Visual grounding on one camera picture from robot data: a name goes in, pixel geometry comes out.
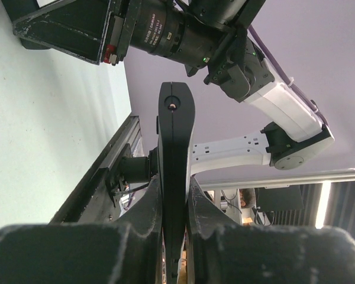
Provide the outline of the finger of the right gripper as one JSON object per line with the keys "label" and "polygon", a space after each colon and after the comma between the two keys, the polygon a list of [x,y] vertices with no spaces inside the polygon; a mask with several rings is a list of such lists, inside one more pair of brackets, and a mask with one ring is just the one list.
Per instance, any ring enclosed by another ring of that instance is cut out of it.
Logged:
{"label": "finger of the right gripper", "polygon": [[11,22],[40,9],[37,0],[2,0]]}
{"label": "finger of the right gripper", "polygon": [[100,64],[108,27],[109,1],[53,1],[13,23],[16,36]]}

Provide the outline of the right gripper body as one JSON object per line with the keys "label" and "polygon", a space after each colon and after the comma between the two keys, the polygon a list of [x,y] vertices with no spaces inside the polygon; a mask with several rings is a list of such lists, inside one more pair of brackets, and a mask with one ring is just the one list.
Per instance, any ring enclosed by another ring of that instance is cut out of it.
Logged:
{"label": "right gripper body", "polygon": [[127,55],[135,24],[140,16],[141,1],[99,1],[103,15],[98,63],[115,66]]}

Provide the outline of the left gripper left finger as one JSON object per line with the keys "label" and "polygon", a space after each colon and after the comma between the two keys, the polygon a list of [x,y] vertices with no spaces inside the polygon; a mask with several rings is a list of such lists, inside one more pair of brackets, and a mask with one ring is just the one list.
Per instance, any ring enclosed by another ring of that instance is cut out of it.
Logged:
{"label": "left gripper left finger", "polygon": [[0,283],[161,283],[158,176],[124,215],[106,224],[0,229]]}

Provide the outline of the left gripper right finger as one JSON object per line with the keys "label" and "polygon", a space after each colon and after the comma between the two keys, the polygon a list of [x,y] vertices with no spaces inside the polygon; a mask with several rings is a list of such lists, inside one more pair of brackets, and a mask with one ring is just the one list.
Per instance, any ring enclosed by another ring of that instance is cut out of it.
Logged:
{"label": "left gripper right finger", "polygon": [[237,224],[191,179],[189,283],[355,283],[355,241],[339,228]]}

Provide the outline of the black remote control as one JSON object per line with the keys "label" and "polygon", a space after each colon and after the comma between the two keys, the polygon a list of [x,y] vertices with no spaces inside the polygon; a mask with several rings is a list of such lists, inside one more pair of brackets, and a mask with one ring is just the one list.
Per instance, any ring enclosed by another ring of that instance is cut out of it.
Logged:
{"label": "black remote control", "polygon": [[166,282],[176,283],[185,236],[195,103],[186,83],[163,82],[158,104],[158,165],[163,198]]}

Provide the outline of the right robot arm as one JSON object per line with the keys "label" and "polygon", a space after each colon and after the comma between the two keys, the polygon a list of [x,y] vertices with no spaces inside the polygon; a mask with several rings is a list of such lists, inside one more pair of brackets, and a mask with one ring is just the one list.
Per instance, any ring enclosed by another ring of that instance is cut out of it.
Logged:
{"label": "right robot arm", "polygon": [[129,47],[184,65],[193,76],[272,120],[258,134],[192,147],[192,174],[241,165],[301,166],[334,142],[317,106],[289,79],[251,23],[263,1],[4,1],[30,50],[55,49],[116,65]]}

